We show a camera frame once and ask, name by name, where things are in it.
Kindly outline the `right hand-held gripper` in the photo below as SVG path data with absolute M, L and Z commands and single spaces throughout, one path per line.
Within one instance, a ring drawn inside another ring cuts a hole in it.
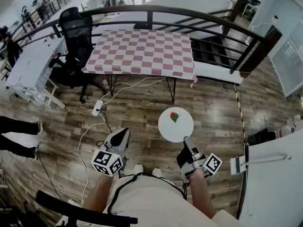
M 217 173 L 223 163 L 219 157 L 213 153 L 209 156 L 200 153 L 189 136 L 186 136 L 183 142 L 185 148 L 178 154 L 177 164 L 184 182 L 188 182 L 189 177 L 198 168 L 203 169 L 205 178 Z

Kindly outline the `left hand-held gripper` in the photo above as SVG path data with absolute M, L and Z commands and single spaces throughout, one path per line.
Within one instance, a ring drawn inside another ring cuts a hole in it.
M 129 141 L 129 128 L 122 128 L 111 133 L 105 142 L 94 151 L 91 164 L 95 170 L 107 176 L 114 176 L 119 170 L 123 170 L 128 161 L 125 151 L 129 146 Z

